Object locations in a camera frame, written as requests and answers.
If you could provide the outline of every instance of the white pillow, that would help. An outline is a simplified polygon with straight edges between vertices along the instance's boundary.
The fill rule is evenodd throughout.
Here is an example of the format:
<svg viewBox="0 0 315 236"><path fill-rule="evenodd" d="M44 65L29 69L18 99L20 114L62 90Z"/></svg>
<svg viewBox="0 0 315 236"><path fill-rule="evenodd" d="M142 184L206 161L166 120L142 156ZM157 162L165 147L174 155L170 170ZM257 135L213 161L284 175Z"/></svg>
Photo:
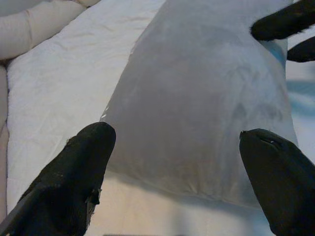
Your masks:
<svg viewBox="0 0 315 236"><path fill-rule="evenodd" d="M108 168L166 191L258 207L239 134L297 143L285 85L286 41L261 45L252 23L290 0L168 0L138 39L101 118L117 142Z"/></svg>

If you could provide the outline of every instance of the mattress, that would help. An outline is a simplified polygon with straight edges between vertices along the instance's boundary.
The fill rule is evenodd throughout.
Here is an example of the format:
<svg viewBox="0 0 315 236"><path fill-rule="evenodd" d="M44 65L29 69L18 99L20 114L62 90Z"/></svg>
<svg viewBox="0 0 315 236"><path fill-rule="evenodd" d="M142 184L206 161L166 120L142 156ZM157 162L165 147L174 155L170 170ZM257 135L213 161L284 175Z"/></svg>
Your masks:
<svg viewBox="0 0 315 236"><path fill-rule="evenodd" d="M7 209L64 147L99 120L138 36L164 0L102 0L8 69ZM292 46L313 29L289 40ZM299 147L315 161L312 63L287 63ZM262 211L171 195L107 172L88 236L270 236Z"/></svg>

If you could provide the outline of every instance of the white comforter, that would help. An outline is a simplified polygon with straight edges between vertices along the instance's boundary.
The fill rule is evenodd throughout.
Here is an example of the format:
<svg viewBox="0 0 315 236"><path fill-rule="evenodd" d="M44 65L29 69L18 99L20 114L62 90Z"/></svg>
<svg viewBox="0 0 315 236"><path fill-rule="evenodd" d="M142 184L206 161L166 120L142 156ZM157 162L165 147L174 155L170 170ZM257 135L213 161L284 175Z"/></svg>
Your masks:
<svg viewBox="0 0 315 236"><path fill-rule="evenodd" d="M13 61L8 71L8 211L66 140L99 120L136 39L163 2L103 0ZM315 158L310 68L312 63L289 63L288 87L300 148ZM89 236L272 235L258 210L171 196L131 179L118 181L112 173L102 189Z"/></svg>

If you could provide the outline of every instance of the white bedsheet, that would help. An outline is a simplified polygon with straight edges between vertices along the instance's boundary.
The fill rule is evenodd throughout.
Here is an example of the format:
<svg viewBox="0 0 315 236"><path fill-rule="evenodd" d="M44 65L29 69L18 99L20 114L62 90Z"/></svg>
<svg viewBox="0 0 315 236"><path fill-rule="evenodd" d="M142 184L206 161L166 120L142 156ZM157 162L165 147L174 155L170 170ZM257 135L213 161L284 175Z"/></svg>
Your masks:
<svg viewBox="0 0 315 236"><path fill-rule="evenodd" d="M13 61L8 71L8 211L66 140L99 120L130 50L163 2L102 0ZM299 146L313 161L314 66L287 65ZM88 236L272 235L259 210L172 196L131 179L119 181L112 173L105 179Z"/></svg>

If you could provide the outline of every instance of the bed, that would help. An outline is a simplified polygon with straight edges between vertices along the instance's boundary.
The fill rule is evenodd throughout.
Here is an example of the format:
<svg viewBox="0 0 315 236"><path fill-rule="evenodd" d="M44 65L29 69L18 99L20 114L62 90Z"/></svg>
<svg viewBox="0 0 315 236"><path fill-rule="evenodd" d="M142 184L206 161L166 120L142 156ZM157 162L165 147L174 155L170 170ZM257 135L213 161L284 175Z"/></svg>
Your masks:
<svg viewBox="0 0 315 236"><path fill-rule="evenodd" d="M7 211L64 147L102 115L133 45L164 0L102 0L60 33L13 60L8 71L10 133ZM289 39L289 47L314 33ZM287 62L299 148L315 162L314 64ZM172 195L106 172L88 236L269 236L261 210Z"/></svg>

